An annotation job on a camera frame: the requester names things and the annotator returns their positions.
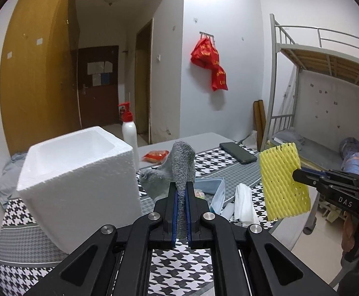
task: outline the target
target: door handle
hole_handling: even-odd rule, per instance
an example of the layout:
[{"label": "door handle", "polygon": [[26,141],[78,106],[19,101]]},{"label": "door handle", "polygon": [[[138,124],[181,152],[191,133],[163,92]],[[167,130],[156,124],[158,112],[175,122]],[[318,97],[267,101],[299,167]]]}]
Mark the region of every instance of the door handle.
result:
[{"label": "door handle", "polygon": [[83,85],[82,85],[82,94],[83,94],[83,95],[86,95],[86,89],[87,89],[86,84],[83,84]]}]

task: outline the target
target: bed post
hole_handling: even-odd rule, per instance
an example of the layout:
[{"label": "bed post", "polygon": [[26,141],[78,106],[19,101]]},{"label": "bed post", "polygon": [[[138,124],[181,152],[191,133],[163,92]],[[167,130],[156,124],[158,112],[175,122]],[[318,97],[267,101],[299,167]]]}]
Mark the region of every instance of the bed post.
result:
[{"label": "bed post", "polygon": [[292,112],[292,121],[290,126],[293,127],[294,125],[294,115],[296,114],[296,107],[297,107],[297,99],[298,99],[298,83],[300,80],[300,68],[296,65],[296,84],[294,86],[294,102],[293,102],[293,112]]},{"label": "bed post", "polygon": [[264,130],[263,142],[261,144],[261,151],[266,149],[267,139],[269,137],[270,128],[271,128],[271,117],[273,116],[273,107],[274,107],[274,98],[275,98],[275,85],[277,80],[277,52],[276,52],[276,30],[275,30],[275,17],[274,14],[270,14],[270,23],[271,23],[271,44],[273,47],[272,53],[272,65],[271,65],[271,88],[270,88],[270,100],[269,100],[269,110],[267,112],[267,121],[266,128]]}]

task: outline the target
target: triangular cutout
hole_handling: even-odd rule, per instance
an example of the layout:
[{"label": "triangular cutout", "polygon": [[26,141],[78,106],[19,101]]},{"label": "triangular cutout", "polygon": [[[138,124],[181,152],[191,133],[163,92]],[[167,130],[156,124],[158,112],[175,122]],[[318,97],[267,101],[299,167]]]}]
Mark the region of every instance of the triangular cutout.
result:
[{"label": "triangular cutout", "polygon": [[85,281],[86,274],[97,252],[97,246],[90,246],[84,253],[82,253],[75,261],[73,261],[64,271],[60,277],[76,286],[82,286]]},{"label": "triangular cutout", "polygon": [[287,259],[272,244],[265,245],[266,252],[270,258],[278,281],[282,286],[286,286],[296,280],[303,278],[303,273],[289,259]]}]

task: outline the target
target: white styrofoam box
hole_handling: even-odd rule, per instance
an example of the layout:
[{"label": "white styrofoam box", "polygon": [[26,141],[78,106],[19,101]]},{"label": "white styrofoam box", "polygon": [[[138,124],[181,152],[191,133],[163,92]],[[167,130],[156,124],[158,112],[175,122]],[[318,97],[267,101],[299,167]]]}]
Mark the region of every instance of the white styrofoam box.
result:
[{"label": "white styrofoam box", "polygon": [[66,253],[105,224],[119,228],[141,216],[133,148],[100,127],[30,147],[17,191]]}]

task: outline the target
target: bottle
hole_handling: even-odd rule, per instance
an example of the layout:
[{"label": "bottle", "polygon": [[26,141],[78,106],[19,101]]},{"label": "bottle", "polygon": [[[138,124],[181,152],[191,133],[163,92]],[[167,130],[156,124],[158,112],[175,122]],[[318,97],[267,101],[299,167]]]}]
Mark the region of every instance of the bottle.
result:
[{"label": "bottle", "polygon": [[119,105],[122,113],[122,133],[123,140],[133,147],[134,165],[136,172],[139,171],[139,156],[138,156],[138,144],[137,144],[137,129],[133,121],[133,114],[129,110],[129,103]]}]

